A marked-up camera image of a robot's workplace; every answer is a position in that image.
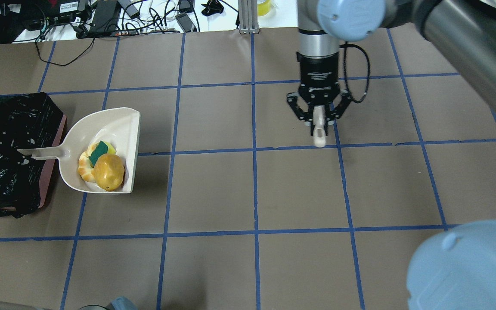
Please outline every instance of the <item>green sponge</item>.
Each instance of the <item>green sponge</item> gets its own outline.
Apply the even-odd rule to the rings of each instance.
[[[110,143],[106,143],[105,141],[100,141],[97,147],[95,148],[95,150],[93,151],[93,153],[91,153],[91,156],[89,156],[91,165],[93,165],[94,167],[99,157],[101,157],[101,155],[106,153],[114,155],[116,154],[116,150],[114,149],[114,147],[112,147]]]

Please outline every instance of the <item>dustpan handle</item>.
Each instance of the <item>dustpan handle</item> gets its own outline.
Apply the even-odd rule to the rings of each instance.
[[[58,159],[59,157],[65,157],[66,152],[60,147],[42,147],[39,149],[18,149],[22,155],[31,155],[33,159],[38,161],[45,161],[47,159]]]

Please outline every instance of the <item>white dustpan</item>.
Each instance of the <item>white dustpan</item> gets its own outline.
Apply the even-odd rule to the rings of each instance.
[[[85,116],[74,124],[61,145],[40,149],[19,149],[23,155],[45,161],[58,159],[62,180],[71,188],[93,194],[127,194],[133,189],[137,149],[139,146],[140,113],[132,108],[111,108]],[[107,192],[96,183],[84,181],[77,173],[78,159],[89,145],[106,141],[116,148],[126,167],[124,183]]]

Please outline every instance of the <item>power adapter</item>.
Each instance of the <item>power adapter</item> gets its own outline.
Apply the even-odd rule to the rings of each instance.
[[[179,27],[183,29],[184,33],[195,33],[198,31],[195,24],[192,23],[191,19],[185,12],[181,12],[175,16],[175,20],[179,24]]]
[[[179,12],[194,12],[195,0],[179,0],[177,10],[179,10]]]
[[[131,18],[135,19],[139,17],[139,10],[131,4],[131,0],[118,0],[120,6],[122,8],[126,9],[127,15],[129,15]]]

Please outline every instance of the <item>yellow container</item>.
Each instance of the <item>yellow container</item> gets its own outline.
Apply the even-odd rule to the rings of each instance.
[[[264,16],[271,10],[271,0],[257,0],[257,15]]]

